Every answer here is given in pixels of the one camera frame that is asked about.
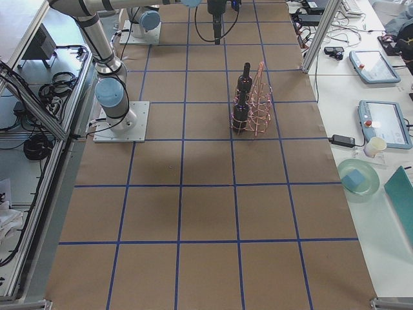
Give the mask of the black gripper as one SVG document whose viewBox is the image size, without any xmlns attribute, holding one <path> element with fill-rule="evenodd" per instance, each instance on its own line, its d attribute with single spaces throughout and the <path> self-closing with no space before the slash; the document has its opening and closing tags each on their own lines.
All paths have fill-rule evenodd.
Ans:
<svg viewBox="0 0 413 310">
<path fill-rule="evenodd" d="M 207 10 L 211 15 L 222 15 L 226 11 L 226 0 L 207 0 Z"/>
</svg>

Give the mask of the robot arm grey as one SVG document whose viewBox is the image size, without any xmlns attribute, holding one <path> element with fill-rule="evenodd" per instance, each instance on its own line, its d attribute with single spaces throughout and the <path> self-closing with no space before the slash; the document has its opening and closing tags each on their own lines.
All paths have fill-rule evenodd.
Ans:
<svg viewBox="0 0 413 310">
<path fill-rule="evenodd" d="M 212 25 L 214 30 L 215 44 L 218 45 L 221 35 L 222 15 L 226 10 L 226 1 L 207 0 L 208 13 L 212 15 Z M 148 32 L 160 25 L 161 19 L 159 9 L 155 6 L 142 6 L 137 8 L 128 8 L 128 18 L 130 21 L 130 29 L 135 30 L 137 26 L 140 31 Z"/>
</svg>

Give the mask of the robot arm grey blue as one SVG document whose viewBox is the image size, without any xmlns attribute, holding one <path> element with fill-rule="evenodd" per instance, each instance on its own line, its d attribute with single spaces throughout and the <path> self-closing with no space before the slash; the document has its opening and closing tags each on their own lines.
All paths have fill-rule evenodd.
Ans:
<svg viewBox="0 0 413 310">
<path fill-rule="evenodd" d="M 156 5 L 175 4 L 175 1 L 49 1 L 50 8 L 71 17 L 79 27 L 83 39 L 90 47 L 99 82 L 95 96 L 106 114 L 108 130 L 126 132 L 136 122 L 126 91 L 126 67 L 106 38 L 99 12 L 117 9 L 129 10 L 135 15 L 131 23 L 140 24 L 142 17 L 157 15 Z"/>
</svg>

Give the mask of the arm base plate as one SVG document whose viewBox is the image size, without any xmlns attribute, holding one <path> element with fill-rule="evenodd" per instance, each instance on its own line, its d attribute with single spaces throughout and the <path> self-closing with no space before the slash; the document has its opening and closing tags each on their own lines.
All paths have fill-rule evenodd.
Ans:
<svg viewBox="0 0 413 310">
<path fill-rule="evenodd" d="M 100 108 L 99 118 L 103 121 L 97 123 L 93 141 L 97 143 L 127 143 L 127 142 L 144 142 L 146 137 L 146 128 L 150 110 L 149 101 L 131 101 L 130 110 L 122 122 L 119 120 L 106 120 L 106 113 Z"/>
<path fill-rule="evenodd" d="M 140 26 L 133 26 L 132 33 L 129 34 L 130 21 L 126 20 L 123 25 L 123 32 L 119 40 L 120 45 L 158 45 L 161 33 L 161 23 L 153 30 L 146 31 Z"/>
</svg>

